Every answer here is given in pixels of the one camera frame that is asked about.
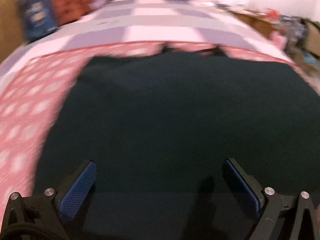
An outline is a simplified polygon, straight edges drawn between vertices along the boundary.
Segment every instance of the round metal bolt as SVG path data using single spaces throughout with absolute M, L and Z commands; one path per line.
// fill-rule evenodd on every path
M 53 189 L 53 188 L 47 188 L 47 189 L 44 191 L 44 194 L 45 194 L 46 196 L 51 196 L 51 195 L 53 195 L 53 193 L 54 193 L 54 189 Z
M 308 192 L 305 192 L 305 191 L 302 191 L 301 192 L 301 196 L 305 199 L 308 199 L 310 196 L 309 196 L 309 193 Z
M 12 193 L 11 196 L 10 196 L 10 198 L 11 198 L 12 200 L 17 199 L 18 197 L 19 197 L 19 194 L 18 194 L 17 192 Z
M 266 187 L 264 189 L 264 192 L 271 196 L 271 195 L 273 195 L 275 193 L 275 190 L 273 188 L 271 188 L 271 187 Z

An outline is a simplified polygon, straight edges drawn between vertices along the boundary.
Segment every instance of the black cable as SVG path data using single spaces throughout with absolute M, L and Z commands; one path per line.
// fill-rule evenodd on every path
M 0 240 L 11 240 L 22 235 L 37 236 L 42 240 L 65 240 L 56 233 L 32 223 L 14 223 L 9 225 L 1 231 Z

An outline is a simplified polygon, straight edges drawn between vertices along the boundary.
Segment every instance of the bedside table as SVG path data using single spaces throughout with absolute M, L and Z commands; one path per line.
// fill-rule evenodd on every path
M 240 21 L 246 23 L 247 25 L 254 28 L 257 32 L 261 33 L 267 39 L 270 37 L 270 33 L 276 30 L 273 23 L 267 19 L 261 18 L 259 15 L 246 14 L 236 11 L 230 11 L 234 16 L 236 16 Z

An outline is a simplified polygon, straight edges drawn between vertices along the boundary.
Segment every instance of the checkered bedsheet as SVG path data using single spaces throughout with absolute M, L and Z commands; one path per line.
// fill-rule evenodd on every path
M 251 49 L 290 61 L 267 39 L 208 0 L 115 0 L 17 49 L 0 65 L 0 93 L 25 63 L 59 50 L 128 41 L 195 41 Z

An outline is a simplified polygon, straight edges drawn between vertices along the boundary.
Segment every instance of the pink patterned cloth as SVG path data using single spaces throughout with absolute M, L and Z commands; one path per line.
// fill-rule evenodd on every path
M 33 58 L 21 69 L 0 99 L 0 222 L 11 193 L 31 194 L 47 132 L 86 62 L 98 55 L 153 55 L 162 44 L 137 41 L 59 51 Z M 212 48 L 212 44 L 203 42 L 171 42 L 170 46 L 185 51 Z M 299 68 L 285 60 L 248 49 L 221 47 L 233 58 L 287 63 L 307 80 Z

